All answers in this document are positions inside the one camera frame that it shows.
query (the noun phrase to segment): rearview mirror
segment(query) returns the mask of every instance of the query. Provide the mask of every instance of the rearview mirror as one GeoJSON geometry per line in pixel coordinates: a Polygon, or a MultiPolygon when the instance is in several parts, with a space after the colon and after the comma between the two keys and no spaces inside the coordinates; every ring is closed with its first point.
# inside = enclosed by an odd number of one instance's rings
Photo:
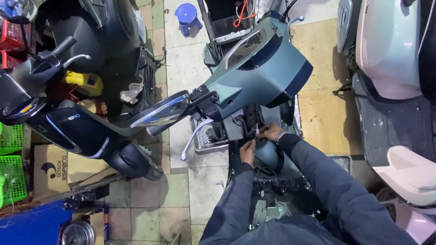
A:
{"type": "Polygon", "coordinates": [[[148,127],[175,122],[188,109],[189,92],[177,92],[135,115],[130,127],[148,127]]]}

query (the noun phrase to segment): orange wire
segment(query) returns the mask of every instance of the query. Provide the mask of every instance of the orange wire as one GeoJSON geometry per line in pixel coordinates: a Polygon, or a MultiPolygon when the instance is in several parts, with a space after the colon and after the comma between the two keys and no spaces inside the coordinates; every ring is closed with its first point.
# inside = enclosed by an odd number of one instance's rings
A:
{"type": "Polygon", "coordinates": [[[248,2],[248,0],[244,1],[244,5],[242,6],[242,10],[241,10],[241,14],[239,15],[239,19],[237,19],[233,22],[234,27],[238,27],[241,24],[241,20],[245,20],[245,19],[252,18],[252,17],[256,16],[256,14],[252,14],[250,16],[242,18],[242,13],[244,12],[244,9],[245,9],[245,6],[247,5],[247,2],[248,2]]]}

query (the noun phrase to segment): wristwatch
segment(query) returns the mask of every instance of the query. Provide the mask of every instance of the wristwatch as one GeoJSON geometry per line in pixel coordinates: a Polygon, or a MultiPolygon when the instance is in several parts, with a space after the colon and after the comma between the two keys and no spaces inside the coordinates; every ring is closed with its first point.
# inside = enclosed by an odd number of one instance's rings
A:
{"type": "Polygon", "coordinates": [[[276,142],[278,143],[279,140],[280,140],[280,138],[281,138],[283,135],[287,134],[287,133],[288,133],[288,132],[286,132],[286,131],[282,131],[282,132],[280,132],[279,135],[277,135],[276,142]]]}

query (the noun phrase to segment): yellow tool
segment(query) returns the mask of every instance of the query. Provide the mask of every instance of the yellow tool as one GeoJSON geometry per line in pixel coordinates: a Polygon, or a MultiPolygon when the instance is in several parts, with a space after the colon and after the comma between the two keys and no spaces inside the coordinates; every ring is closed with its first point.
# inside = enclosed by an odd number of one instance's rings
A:
{"type": "Polygon", "coordinates": [[[79,88],[77,88],[76,91],[86,96],[99,96],[103,90],[102,79],[92,73],[80,74],[67,71],[65,74],[65,81],[67,83],[79,85],[79,88]]]}

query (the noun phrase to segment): dark jacket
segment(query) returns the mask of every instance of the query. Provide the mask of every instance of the dark jacket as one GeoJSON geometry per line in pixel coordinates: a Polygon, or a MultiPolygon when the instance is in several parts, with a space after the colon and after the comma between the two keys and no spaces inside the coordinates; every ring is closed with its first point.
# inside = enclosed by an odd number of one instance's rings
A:
{"type": "Polygon", "coordinates": [[[247,231],[254,171],[242,163],[242,171],[224,191],[199,245],[417,244],[392,221],[374,195],[317,148],[292,134],[284,135],[279,146],[328,210],[326,220],[320,223],[311,216],[292,215],[247,231]]]}

